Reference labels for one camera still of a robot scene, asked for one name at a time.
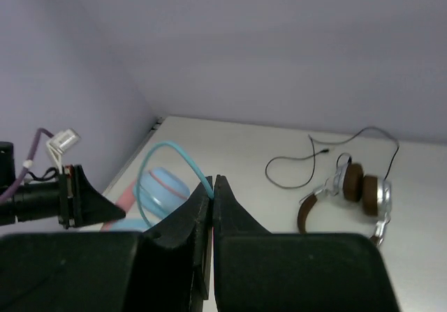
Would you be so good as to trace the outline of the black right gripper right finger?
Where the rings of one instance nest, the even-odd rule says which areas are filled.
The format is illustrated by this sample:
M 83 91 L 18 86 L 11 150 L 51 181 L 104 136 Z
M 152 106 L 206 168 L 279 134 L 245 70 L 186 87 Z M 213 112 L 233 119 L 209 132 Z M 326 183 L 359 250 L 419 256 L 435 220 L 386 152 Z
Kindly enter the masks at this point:
M 214 184 L 214 295 L 219 311 L 274 311 L 272 234 L 237 201 L 228 179 Z

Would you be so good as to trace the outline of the pink blue cat-ear headphones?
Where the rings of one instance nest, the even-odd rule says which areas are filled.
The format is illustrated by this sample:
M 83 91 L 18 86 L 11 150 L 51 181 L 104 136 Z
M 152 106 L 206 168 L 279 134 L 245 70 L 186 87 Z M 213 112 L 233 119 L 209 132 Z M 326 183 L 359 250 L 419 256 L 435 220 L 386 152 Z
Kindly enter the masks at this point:
M 140 191 L 142 208 L 161 220 L 184 204 L 190 196 L 189 187 L 165 168 L 144 172 L 140 188 L 135 183 L 132 182 L 116 201 L 116 205 L 125 212 L 136 203 L 137 191 Z

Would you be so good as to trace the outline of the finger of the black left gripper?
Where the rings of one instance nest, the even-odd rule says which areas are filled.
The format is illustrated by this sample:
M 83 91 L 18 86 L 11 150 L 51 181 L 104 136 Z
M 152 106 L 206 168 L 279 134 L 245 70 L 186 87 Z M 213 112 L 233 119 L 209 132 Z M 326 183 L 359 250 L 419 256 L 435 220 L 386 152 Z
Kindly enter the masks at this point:
M 81 165 L 66 165 L 58 176 L 59 224 L 65 229 L 118 221 L 126 212 L 102 196 L 87 180 Z

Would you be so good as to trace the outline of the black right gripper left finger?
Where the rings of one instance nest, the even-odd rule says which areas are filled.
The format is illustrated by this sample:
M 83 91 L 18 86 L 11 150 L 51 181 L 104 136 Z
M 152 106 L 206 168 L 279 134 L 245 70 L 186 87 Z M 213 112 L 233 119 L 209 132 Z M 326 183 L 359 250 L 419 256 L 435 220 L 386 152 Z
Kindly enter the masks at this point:
M 144 233 L 148 290 L 158 311 L 202 311 L 209 299 L 212 210 L 199 184 L 183 205 Z

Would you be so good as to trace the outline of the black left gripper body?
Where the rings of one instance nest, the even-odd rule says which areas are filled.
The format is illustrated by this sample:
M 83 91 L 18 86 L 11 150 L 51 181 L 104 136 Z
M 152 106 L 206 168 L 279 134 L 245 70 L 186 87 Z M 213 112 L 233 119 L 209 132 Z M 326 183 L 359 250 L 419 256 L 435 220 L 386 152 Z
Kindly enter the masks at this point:
M 60 215 L 60 190 L 56 181 L 26 184 L 1 201 L 1 225 L 35 221 Z

